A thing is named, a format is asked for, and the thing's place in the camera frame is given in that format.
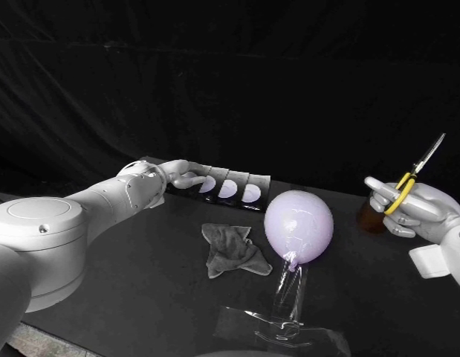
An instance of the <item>black table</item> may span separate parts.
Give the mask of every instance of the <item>black table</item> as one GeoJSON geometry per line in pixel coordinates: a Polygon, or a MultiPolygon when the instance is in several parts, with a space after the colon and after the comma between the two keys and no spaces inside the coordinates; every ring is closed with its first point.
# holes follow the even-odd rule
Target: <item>black table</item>
{"type": "MultiPolygon", "coordinates": [[[[408,256],[430,243],[359,231],[364,197],[273,181],[271,198],[292,189],[326,201],[335,220],[332,243],[310,263],[302,320],[344,332],[354,356],[460,356],[460,287],[452,276],[424,280],[408,256]]],[[[106,357],[233,349],[212,337],[220,307],[269,313],[282,270],[263,220],[263,213],[166,195],[97,238],[81,287],[24,321],[106,357]],[[207,222],[253,228],[269,277],[237,270],[208,279],[207,222]]]]}

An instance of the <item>balloon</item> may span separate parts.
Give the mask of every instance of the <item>balloon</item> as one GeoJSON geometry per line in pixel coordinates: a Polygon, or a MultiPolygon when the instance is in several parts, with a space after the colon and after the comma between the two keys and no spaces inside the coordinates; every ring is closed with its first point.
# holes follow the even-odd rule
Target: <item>balloon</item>
{"type": "Polygon", "coordinates": [[[333,216],[325,201],[309,192],[287,191],[270,203],[266,235],[273,249],[290,263],[310,262],[323,253],[333,235],[333,216]]]}

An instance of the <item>towel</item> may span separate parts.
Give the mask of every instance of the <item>towel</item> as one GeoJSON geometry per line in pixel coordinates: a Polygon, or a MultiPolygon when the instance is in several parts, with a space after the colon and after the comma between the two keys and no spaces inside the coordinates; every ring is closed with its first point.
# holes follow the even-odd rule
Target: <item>towel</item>
{"type": "Polygon", "coordinates": [[[207,223],[202,226],[205,240],[211,243],[207,267],[214,279],[227,270],[246,269],[259,275],[269,275],[273,267],[266,261],[259,247],[247,238],[251,227],[233,227],[207,223]]]}

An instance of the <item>balloon stand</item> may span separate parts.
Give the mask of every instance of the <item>balloon stand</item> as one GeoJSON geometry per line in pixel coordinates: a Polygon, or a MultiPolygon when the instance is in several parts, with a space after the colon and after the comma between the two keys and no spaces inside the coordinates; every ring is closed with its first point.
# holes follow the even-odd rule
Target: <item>balloon stand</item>
{"type": "Polygon", "coordinates": [[[348,342],[339,332],[307,327],[300,322],[307,264],[283,271],[274,293],[270,315],[222,306],[214,336],[238,342],[241,348],[269,351],[286,356],[351,356],[348,342]]]}

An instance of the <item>black backdrop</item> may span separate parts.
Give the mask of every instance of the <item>black backdrop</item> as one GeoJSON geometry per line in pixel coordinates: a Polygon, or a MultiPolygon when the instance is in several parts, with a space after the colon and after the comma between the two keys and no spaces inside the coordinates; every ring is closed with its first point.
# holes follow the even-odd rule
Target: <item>black backdrop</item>
{"type": "Polygon", "coordinates": [[[143,155],[460,201],[460,4],[0,1],[0,161],[88,186],[143,155]]]}

